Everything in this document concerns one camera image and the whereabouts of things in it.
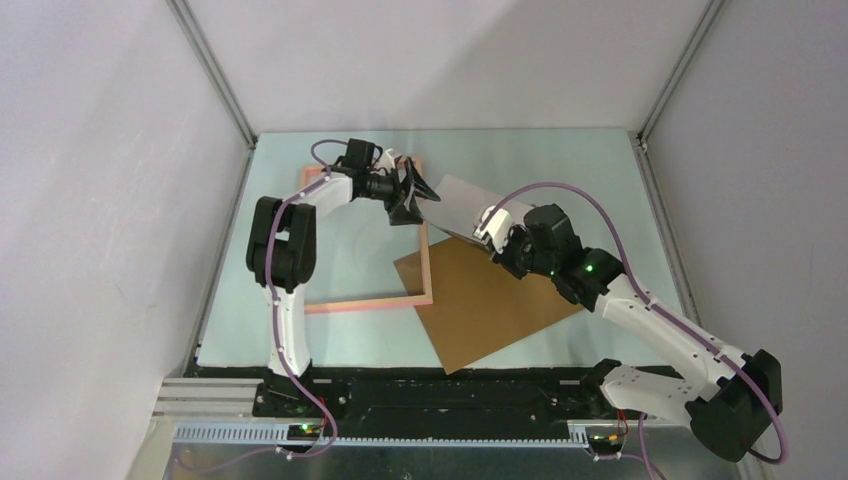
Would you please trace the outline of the Great Wall photo print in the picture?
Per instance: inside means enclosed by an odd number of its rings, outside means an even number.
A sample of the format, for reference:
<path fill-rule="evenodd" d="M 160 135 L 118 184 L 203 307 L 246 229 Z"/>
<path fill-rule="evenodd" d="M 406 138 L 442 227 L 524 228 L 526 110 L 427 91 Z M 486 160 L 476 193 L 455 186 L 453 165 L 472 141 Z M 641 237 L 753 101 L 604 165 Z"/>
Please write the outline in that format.
<path fill-rule="evenodd" d="M 452 176 L 445 176 L 435 191 L 441 197 L 440 202 L 418 200 L 424 219 L 440 230 L 485 246 L 473 238 L 473 231 L 481 212 L 487 207 L 497 205 L 503 195 Z M 502 208 L 511 214 L 513 226 L 523 225 L 524 216 L 532 209 L 531 206 L 516 200 L 510 200 Z"/>

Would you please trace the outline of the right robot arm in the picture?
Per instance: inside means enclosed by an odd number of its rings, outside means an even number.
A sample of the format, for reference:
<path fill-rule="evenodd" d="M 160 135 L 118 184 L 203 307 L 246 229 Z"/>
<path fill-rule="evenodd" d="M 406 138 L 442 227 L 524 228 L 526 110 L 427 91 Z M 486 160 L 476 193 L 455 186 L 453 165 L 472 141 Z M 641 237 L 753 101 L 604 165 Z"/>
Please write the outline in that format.
<path fill-rule="evenodd" d="M 474 235 L 514 277 L 548 278 L 566 301 L 639 336 L 674 369 L 667 376 L 619 360 L 599 362 L 582 381 L 581 402 L 591 416 L 618 409 L 669 420 L 689 428 L 714 455 L 738 462 L 781 413 L 781 364 L 773 355 L 748 354 L 639 291 L 619 258 L 582 245 L 560 207 L 532 208 L 516 222 L 491 206 Z"/>

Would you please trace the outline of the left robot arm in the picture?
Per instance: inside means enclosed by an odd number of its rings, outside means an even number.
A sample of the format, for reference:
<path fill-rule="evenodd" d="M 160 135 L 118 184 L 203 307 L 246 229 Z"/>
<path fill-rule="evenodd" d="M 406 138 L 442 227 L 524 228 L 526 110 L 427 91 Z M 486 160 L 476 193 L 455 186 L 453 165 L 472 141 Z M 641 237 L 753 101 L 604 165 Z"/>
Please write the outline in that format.
<path fill-rule="evenodd" d="M 317 264 L 318 223 L 358 199 L 381 203 L 392 226 L 422 225 L 420 201 L 440 201 L 415 161 L 371 141 L 351 138 L 334 162 L 320 160 L 319 176 L 288 198 L 256 201 L 246 266 L 266 290 L 271 309 L 270 375 L 289 379 L 277 402 L 292 416 L 316 403 L 315 388 L 301 380 L 312 364 L 306 340 L 306 285 Z"/>

